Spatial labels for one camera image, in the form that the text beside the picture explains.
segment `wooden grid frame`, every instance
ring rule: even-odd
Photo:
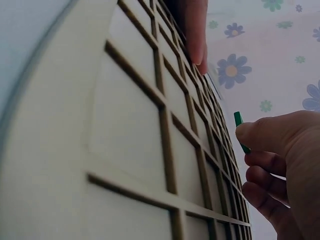
[[[241,192],[239,169],[221,107],[207,79],[201,76],[198,69],[191,64],[184,47],[185,38],[165,4],[161,0],[149,0],[150,5],[146,4],[145,0],[137,1],[151,19],[151,33],[144,29],[143,25],[138,21],[137,16],[126,5],[125,0],[118,0],[117,4],[153,49],[156,85],[153,86],[148,83],[144,74],[138,72],[131,65],[130,61],[117,49],[117,44],[112,38],[106,40],[104,50],[159,109],[167,192],[151,194],[142,187],[129,186],[129,184],[117,182],[117,180],[101,176],[94,171],[88,172],[87,179],[92,184],[102,188],[169,210],[173,239],[184,240],[187,238],[186,217],[190,216],[207,221],[210,239],[220,239],[217,225],[223,224],[226,239],[250,240],[252,236],[248,210],[245,198]],[[168,36],[163,26],[161,26],[159,19],[157,19],[156,11],[158,11],[159,16],[169,28],[172,37]],[[179,71],[174,69],[170,60],[163,54],[161,46],[158,43],[160,35],[164,37],[177,57]],[[190,127],[186,126],[172,111],[172,107],[167,100],[166,83],[163,79],[163,70],[165,68],[184,92]],[[196,88],[199,104],[190,93],[188,81],[186,80],[187,75]],[[203,141],[199,137],[195,117],[196,113],[205,125],[209,149],[204,146]],[[172,128],[177,128],[195,148],[204,207],[179,198],[176,163],[172,147]],[[222,162],[218,161],[217,153],[220,154]],[[216,172],[222,214],[213,210],[206,165],[213,168]],[[228,207],[227,201],[230,202],[231,208]]]

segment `wooden lattice panel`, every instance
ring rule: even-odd
[[[138,201],[136,209],[148,205],[146,219],[152,213],[167,216],[168,224],[154,222],[171,230],[159,239],[250,240],[223,113],[184,42],[162,1],[118,0],[96,85],[89,145],[119,173],[90,167],[87,178],[95,185],[90,191],[96,194],[98,186],[107,195],[128,197],[119,199],[123,204]]]

